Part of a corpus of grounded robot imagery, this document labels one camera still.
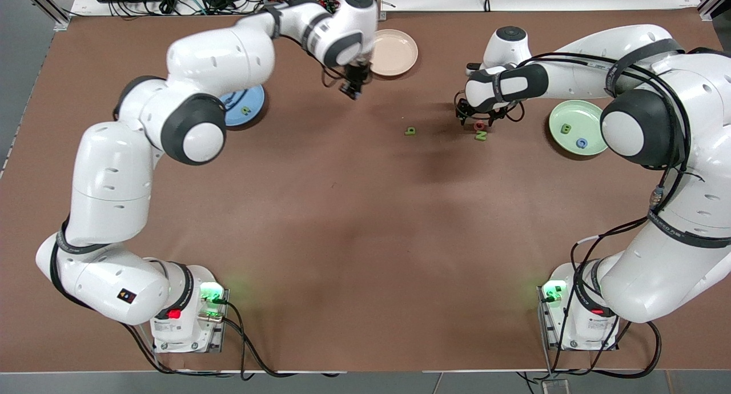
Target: brown tabletop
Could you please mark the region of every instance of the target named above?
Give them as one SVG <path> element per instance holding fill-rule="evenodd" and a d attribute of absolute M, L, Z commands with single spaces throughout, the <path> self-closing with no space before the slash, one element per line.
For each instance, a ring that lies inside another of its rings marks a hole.
<path fill-rule="evenodd" d="M 69 210 L 78 141 L 110 113 L 126 82 L 164 77 L 174 40 L 235 18 L 76 18 L 53 39 L 0 180 L 0 371 L 140 370 L 124 329 L 66 301 L 34 264 Z M 405 371 L 543 368 L 535 286 L 578 239 L 640 217 L 660 177 L 611 152 L 564 157 L 545 119 L 557 100 L 525 103 L 478 142 L 454 118 L 464 66 L 504 25 L 533 53 L 621 25 L 666 27 L 686 48 L 719 48 L 692 9 L 582 13 L 390 14 L 419 61 L 376 80 L 358 102 L 320 84 L 319 65 L 276 41 L 263 121 L 228 135 L 204 167 L 165 158 L 147 227 L 128 247 L 208 267 L 232 290 L 248 334 L 283 370 Z M 600 106 L 608 100 L 596 100 Z M 416 136 L 404 136 L 414 126 Z M 596 255 L 624 248 L 610 238 Z M 656 322 L 661 368 L 729 368 L 726 280 Z M 630 329 L 606 368 L 642 368 L 648 327 Z M 224 354 L 171 365 L 232 370 Z M 590 354 L 562 356 L 585 367 Z"/>

